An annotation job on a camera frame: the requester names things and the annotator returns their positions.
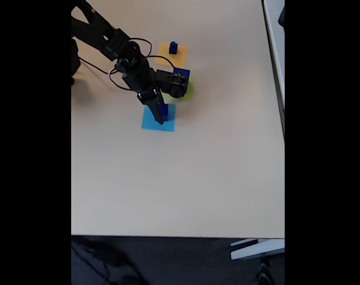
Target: blue cube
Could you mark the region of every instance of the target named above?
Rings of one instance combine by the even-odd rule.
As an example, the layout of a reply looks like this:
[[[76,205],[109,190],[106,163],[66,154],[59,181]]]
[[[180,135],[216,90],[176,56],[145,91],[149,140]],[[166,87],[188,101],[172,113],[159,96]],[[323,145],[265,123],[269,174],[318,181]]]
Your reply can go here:
[[[176,55],[177,54],[178,44],[176,42],[171,42],[169,46],[169,54]]]

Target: tabletop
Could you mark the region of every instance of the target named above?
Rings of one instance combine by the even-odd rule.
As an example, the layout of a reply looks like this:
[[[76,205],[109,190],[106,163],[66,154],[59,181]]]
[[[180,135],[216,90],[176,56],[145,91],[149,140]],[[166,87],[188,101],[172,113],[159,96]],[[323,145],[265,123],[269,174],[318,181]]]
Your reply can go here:
[[[176,102],[174,132],[142,129],[136,94],[81,64],[71,94],[72,234],[284,238],[285,143],[261,1],[89,3],[151,41],[152,54],[160,42],[188,45],[194,97]],[[77,44],[80,57],[113,67]]]

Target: white object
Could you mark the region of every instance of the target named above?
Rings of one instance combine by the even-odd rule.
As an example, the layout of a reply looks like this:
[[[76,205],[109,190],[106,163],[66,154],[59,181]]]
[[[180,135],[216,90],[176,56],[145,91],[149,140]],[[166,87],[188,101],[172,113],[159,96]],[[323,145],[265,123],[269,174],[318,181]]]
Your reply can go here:
[[[284,8],[285,0],[264,0],[263,5],[267,18],[269,38],[272,43],[282,104],[285,110],[285,32],[279,24],[279,18]]]
[[[255,245],[250,245],[248,247],[232,251],[231,259],[236,260],[241,258],[255,257],[258,255],[270,255],[271,252],[285,252],[285,239],[259,239],[258,241],[259,242]]]
[[[176,103],[174,132],[142,129],[136,93],[82,63],[72,86],[71,233],[283,238],[285,146],[261,2],[89,2],[150,40],[152,54],[161,41],[189,45],[195,95]],[[113,66],[77,44],[80,57]]]

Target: black wire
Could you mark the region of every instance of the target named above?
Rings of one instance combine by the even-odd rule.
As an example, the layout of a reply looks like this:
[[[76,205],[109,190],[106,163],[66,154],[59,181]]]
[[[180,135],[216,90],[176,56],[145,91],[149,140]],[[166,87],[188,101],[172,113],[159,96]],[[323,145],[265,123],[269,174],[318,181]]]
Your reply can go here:
[[[146,56],[146,58],[151,55],[151,52],[152,52],[152,43],[151,43],[149,40],[142,39],[141,37],[131,37],[129,40],[141,40],[141,41],[143,41],[143,42],[149,43],[149,45],[150,45],[151,47],[150,47],[150,49],[149,49],[149,54]]]
[[[100,69],[99,67],[96,67],[94,64],[91,64],[90,62],[86,61],[83,58],[78,57],[80,60],[82,60],[83,62],[87,63],[88,65],[91,65],[92,67],[98,69],[100,72],[104,73],[104,74],[109,74],[108,72],[103,71],[102,69]]]
[[[149,56],[147,56],[147,58],[163,58],[163,59],[165,59],[173,67],[173,73],[174,73],[174,70],[175,70],[176,67],[174,66],[174,64],[172,64],[172,62],[169,59],[167,59],[167,58],[165,58],[165,57],[163,57],[161,55],[149,55]]]
[[[112,81],[112,83],[114,83],[114,84],[115,84],[117,87],[119,87],[120,89],[123,89],[123,90],[126,90],[126,91],[133,91],[132,89],[127,89],[127,88],[125,88],[125,87],[122,87],[122,86],[116,84],[115,81],[111,79],[111,75],[114,74],[114,73],[116,73],[116,72],[113,73],[113,71],[110,72],[110,75],[109,75],[109,79]]]
[[[109,270],[109,268],[107,267],[107,264],[104,261],[103,261],[103,267],[104,267],[104,270],[106,271],[106,274],[107,274],[107,276],[106,276],[107,280],[104,281],[104,284],[107,284],[107,282],[110,282],[110,281],[108,281],[108,280],[110,280],[110,270]]]
[[[101,272],[99,272],[97,269],[95,269],[94,266],[92,266],[92,265],[90,264],[90,262],[88,262],[84,257],[82,257],[82,256],[74,249],[73,245],[71,245],[71,246],[72,246],[72,249],[73,249],[75,255],[76,255],[80,260],[82,260],[82,261],[83,261],[84,263],[86,263],[91,269],[93,269],[93,271],[94,271],[95,273],[97,273],[100,277],[102,277],[103,280],[107,281],[108,283],[111,283],[111,282],[109,281],[109,279],[106,278],[106,276],[104,276]]]

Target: white table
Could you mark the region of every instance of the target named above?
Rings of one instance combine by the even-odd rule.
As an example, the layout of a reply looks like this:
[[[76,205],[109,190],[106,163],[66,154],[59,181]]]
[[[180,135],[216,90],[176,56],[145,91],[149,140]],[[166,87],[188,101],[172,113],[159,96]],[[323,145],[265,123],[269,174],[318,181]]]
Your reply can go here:
[[[195,96],[177,103],[175,132],[142,129],[136,94],[81,65],[72,86],[72,234],[284,238],[285,146],[262,3],[89,3],[150,40],[153,54],[161,41],[189,45]],[[113,66],[77,44],[80,57]]]

